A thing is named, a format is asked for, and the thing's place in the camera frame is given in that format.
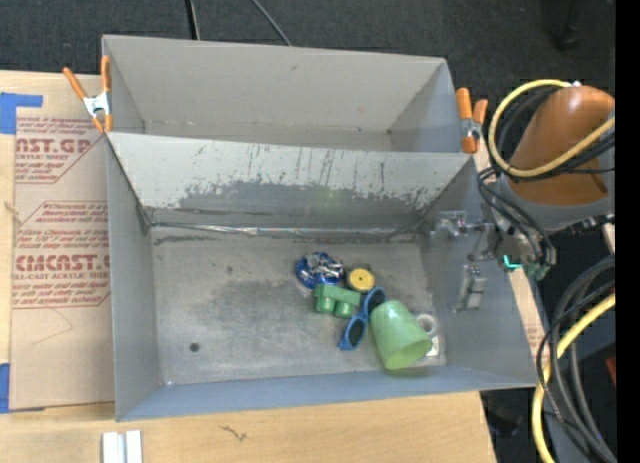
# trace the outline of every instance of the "green toy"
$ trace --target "green toy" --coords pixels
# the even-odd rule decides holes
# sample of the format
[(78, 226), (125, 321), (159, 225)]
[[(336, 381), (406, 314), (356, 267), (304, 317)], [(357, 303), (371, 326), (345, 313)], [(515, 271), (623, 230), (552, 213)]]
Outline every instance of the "green toy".
[(317, 283), (313, 288), (316, 310), (324, 314), (333, 313), (336, 317), (348, 319), (353, 316), (355, 307), (360, 305), (360, 293), (343, 289), (337, 285)]

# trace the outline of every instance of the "bin floor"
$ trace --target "bin floor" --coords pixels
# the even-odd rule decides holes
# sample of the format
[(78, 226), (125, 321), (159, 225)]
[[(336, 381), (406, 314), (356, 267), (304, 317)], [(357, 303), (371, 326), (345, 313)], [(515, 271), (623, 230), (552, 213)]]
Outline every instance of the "bin floor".
[[(387, 299), (434, 313), (420, 241), (326, 242), (193, 229), (154, 229), (162, 380), (189, 384), (381, 370), (370, 329), (354, 351), (337, 345), (348, 320), (315, 310), (295, 263), (326, 251), (368, 264)], [(424, 365), (444, 364), (444, 354)]]

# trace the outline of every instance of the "gray metal bin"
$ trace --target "gray metal bin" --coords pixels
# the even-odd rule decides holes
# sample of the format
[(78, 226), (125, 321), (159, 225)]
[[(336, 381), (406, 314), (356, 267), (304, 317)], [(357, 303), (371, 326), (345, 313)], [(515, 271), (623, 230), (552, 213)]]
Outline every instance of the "gray metal bin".
[[(116, 416), (120, 420), (532, 386), (508, 278), (454, 314), (481, 217), (446, 61), (105, 36)], [(295, 262), (366, 263), (438, 319), (439, 353), (386, 371), (366, 333), (314, 310)]]

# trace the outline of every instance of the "cardboard sheet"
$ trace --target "cardboard sheet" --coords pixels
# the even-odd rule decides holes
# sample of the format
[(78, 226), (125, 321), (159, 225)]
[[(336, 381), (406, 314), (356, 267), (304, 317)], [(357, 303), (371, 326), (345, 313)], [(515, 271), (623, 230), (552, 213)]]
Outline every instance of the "cardboard sheet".
[[(99, 77), (78, 79), (88, 95), (100, 92)], [(2, 153), (9, 408), (113, 400), (104, 138), (62, 74), (3, 71), (0, 92), (42, 96), (40, 108), (17, 108)]]

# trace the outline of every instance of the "wooden table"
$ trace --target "wooden table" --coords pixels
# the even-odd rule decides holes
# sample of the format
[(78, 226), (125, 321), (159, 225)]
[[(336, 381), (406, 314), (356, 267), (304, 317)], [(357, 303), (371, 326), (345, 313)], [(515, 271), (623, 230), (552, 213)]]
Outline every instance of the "wooden table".
[(145, 463), (495, 462), (477, 392), (114, 422), (112, 403), (0, 415), (0, 461), (99, 462), (141, 430)]

